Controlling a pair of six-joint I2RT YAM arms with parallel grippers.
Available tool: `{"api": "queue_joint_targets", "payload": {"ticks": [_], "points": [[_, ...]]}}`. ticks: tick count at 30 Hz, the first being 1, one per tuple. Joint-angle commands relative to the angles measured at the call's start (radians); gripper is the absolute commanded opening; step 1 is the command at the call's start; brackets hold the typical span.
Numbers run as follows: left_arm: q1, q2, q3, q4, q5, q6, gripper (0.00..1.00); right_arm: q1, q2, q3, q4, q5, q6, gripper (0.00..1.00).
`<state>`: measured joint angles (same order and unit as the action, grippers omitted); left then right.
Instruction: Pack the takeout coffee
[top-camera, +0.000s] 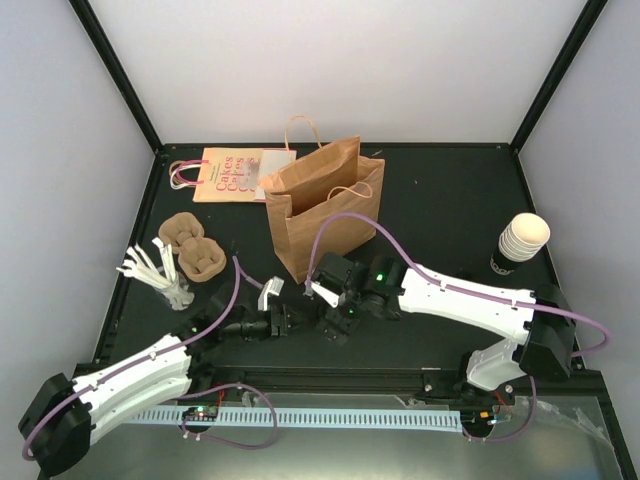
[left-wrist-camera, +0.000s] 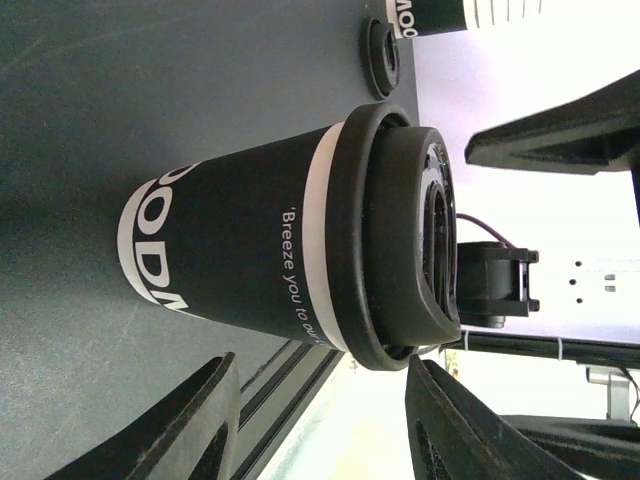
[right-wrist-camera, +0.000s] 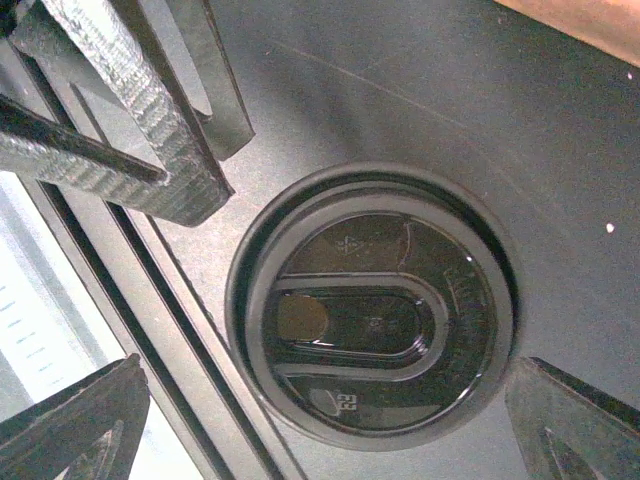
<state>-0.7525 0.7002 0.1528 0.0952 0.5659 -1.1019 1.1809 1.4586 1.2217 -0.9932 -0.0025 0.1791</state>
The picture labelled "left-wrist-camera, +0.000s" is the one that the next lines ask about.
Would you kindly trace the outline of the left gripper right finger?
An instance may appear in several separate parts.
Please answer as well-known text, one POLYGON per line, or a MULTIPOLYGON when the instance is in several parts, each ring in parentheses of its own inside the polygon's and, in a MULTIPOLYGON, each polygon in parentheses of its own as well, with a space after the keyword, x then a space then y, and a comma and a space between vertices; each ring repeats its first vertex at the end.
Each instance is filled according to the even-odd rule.
POLYGON ((410 358, 405 410, 416 479, 580 479, 437 363, 410 358))

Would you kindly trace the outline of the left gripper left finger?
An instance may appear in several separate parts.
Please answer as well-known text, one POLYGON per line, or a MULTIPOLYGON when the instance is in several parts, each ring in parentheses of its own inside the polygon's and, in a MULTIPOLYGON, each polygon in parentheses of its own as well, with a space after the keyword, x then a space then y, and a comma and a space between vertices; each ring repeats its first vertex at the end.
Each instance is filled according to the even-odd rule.
POLYGON ((231 352, 215 357, 126 428, 51 479, 228 479, 240 386, 231 352))

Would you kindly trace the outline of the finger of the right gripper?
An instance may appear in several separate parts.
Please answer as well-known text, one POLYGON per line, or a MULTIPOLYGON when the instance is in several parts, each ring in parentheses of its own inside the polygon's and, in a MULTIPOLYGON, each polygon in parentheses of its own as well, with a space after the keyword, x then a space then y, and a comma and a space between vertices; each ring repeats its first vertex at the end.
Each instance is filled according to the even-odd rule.
POLYGON ((469 165, 578 175, 639 167, 637 71, 572 102, 474 134, 469 165))

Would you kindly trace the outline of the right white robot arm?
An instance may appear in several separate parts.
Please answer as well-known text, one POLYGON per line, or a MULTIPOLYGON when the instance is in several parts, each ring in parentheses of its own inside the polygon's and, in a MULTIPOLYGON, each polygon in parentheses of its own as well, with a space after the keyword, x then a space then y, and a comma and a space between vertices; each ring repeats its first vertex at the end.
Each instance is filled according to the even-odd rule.
MULTIPOLYGON (((639 174, 639 77, 630 74, 567 104, 474 134, 471 165, 553 174, 639 174)), ((574 362, 587 384, 503 366, 506 382, 533 386, 512 398, 511 424, 578 472, 597 479, 639 475, 639 231, 617 232, 614 196, 561 195, 560 226, 534 287, 553 307, 540 335, 467 324, 465 351, 574 362)))

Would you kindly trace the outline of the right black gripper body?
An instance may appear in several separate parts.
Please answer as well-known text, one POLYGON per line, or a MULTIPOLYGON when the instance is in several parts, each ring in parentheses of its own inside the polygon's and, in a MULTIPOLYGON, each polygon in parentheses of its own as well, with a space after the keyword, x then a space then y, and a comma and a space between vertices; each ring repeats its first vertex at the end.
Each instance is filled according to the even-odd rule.
POLYGON ((457 307, 465 326, 501 329, 508 317, 527 317, 540 309, 530 295, 530 266, 539 253, 503 242, 458 245, 457 307))

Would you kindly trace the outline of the black takeout coffee cup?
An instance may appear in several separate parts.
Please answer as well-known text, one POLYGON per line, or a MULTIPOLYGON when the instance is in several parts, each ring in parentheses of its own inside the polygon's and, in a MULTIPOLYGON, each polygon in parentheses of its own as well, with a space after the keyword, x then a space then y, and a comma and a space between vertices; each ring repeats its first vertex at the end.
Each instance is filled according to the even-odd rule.
POLYGON ((165 173, 118 224, 122 271, 177 313, 345 350, 329 288, 334 124, 165 173))

